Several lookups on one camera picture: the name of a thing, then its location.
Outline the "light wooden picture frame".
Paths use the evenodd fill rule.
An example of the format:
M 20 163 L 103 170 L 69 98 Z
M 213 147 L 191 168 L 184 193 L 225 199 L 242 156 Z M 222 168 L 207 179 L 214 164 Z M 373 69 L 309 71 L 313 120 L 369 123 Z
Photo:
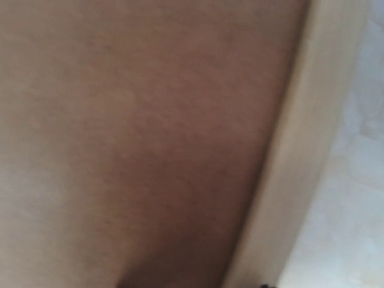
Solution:
M 368 11 L 368 1 L 311 1 L 224 287 L 278 283 L 334 139 Z

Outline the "brown hardboard backing panel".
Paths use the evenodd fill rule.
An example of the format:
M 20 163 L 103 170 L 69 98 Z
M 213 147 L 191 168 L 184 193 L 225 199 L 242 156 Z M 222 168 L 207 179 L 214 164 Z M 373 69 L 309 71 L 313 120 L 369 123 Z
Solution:
M 1 286 L 219 287 L 307 1 L 2 1 Z

